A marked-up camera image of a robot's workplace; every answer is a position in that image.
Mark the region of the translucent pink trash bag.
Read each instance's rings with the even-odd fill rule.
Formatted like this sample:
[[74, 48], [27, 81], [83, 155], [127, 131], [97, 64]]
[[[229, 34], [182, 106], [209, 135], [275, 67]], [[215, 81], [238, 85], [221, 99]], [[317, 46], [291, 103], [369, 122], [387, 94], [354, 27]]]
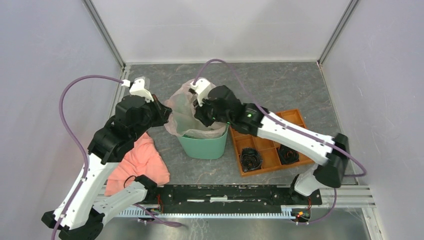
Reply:
[[211, 126], [204, 126], [194, 117], [195, 95], [189, 92], [191, 79], [184, 84], [168, 99], [165, 105], [172, 109], [168, 123], [164, 125], [165, 129], [171, 135], [177, 137], [189, 137], [194, 139], [215, 139], [221, 137], [228, 125], [225, 123], [214, 122]]

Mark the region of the green plastic trash bin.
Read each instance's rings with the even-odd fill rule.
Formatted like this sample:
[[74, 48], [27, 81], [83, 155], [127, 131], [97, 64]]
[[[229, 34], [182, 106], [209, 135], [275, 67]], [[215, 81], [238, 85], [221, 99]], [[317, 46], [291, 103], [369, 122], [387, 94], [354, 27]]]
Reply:
[[212, 139], [197, 139], [187, 136], [177, 136], [185, 153], [194, 159], [214, 160], [224, 154], [228, 134], [228, 125], [226, 132]]

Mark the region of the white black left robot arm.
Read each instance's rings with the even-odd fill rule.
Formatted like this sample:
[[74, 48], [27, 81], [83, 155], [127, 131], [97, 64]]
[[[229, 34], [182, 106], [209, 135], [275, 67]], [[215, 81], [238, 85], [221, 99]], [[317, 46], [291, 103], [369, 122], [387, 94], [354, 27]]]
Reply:
[[84, 164], [60, 206], [43, 214], [41, 220], [53, 229], [52, 239], [94, 240], [104, 226], [119, 213], [139, 202], [153, 203], [159, 183], [141, 174], [123, 190], [95, 202], [107, 178], [135, 142], [150, 128], [169, 121], [172, 109], [137, 95], [124, 97], [115, 114], [93, 136]]

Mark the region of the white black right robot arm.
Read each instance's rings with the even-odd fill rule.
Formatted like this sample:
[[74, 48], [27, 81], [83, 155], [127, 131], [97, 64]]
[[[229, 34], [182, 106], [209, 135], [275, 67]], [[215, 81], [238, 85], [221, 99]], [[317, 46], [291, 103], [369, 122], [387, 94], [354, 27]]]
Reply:
[[191, 83], [189, 92], [196, 96], [194, 117], [206, 127], [229, 124], [240, 134], [277, 142], [314, 162], [289, 189], [293, 203], [302, 204], [317, 189], [341, 187], [348, 163], [345, 135], [332, 137], [300, 127], [254, 103], [241, 103], [228, 87], [213, 87], [205, 79]]

